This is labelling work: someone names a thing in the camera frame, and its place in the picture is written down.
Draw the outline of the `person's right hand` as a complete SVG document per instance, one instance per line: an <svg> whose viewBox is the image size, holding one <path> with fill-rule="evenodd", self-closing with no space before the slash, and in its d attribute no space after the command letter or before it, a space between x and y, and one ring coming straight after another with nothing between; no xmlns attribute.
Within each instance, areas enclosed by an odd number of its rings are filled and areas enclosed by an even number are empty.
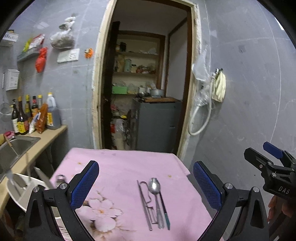
<svg viewBox="0 0 296 241"><path fill-rule="evenodd" d="M273 196L268 204L269 211L267 216L267 221L270 222L273 220L275 214L281 209L281 212L288 216L292 217L294 214L293 204L287 200L281 200L281 198L277 196Z"/></svg>

